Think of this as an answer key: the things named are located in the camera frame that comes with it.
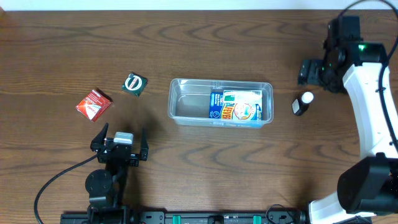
plastic bin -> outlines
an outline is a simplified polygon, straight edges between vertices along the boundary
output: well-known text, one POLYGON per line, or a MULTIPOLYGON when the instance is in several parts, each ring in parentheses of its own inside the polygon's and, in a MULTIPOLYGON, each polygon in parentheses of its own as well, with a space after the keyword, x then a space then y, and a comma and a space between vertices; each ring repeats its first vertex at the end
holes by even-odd
POLYGON ((261 128, 274 118, 272 85, 263 82, 176 78, 170 84, 169 116, 177 124, 232 128, 261 128), (262 120, 209 118, 210 95, 224 90, 261 90, 262 120))

red package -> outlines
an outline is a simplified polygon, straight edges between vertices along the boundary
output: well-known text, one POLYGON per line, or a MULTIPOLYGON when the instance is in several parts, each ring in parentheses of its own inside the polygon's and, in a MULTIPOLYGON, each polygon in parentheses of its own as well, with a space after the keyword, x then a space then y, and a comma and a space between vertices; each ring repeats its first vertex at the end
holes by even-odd
POLYGON ((91 121, 96 121, 112 102, 92 90, 77 106, 76 109, 91 121))

wood grain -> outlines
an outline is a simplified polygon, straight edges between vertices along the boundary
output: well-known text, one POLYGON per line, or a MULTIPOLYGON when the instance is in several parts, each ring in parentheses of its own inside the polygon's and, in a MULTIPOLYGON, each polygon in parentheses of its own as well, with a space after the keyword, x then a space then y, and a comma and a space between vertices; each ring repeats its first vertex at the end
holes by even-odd
MULTIPOLYGON (((387 49, 398 24, 389 11, 356 11, 366 40, 387 49)), ((265 210, 303 208, 336 190, 359 160, 349 97, 297 85, 301 61, 323 56, 337 11, 8 12, 0 21, 0 223, 35 223, 41 186, 90 156, 108 134, 148 130, 149 160, 130 170, 124 201, 133 207, 265 210), (133 97, 120 86, 130 71, 148 78, 133 97), (269 82, 275 118, 260 130, 177 126, 167 116, 173 78, 269 82), (92 89, 114 103, 92 123, 75 109, 92 89), (302 117, 291 102, 315 101, 302 117)), ((398 99, 397 56, 390 62, 398 99)), ((39 202, 45 223, 84 211, 86 176, 96 161, 51 184, 39 202)), ((395 215, 375 223, 397 223, 395 215)))

white wall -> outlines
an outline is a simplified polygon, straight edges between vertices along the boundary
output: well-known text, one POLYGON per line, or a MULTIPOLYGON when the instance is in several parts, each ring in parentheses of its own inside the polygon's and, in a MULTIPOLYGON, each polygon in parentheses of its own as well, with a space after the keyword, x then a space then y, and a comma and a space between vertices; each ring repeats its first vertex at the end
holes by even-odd
MULTIPOLYGON (((343 9, 354 0, 0 0, 5 11, 23 10, 239 10, 343 9)), ((398 0, 390 0, 398 6, 398 0)), ((356 9, 388 9, 376 1, 356 9)))

bottle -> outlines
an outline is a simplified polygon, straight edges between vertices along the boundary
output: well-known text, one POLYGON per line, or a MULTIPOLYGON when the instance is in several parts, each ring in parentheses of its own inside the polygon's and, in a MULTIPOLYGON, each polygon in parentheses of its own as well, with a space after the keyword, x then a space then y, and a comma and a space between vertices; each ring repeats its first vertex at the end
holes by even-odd
POLYGON ((292 103, 293 114, 301 116, 308 110, 310 103, 313 100, 313 94, 311 92, 305 92, 300 98, 297 98, 292 103))

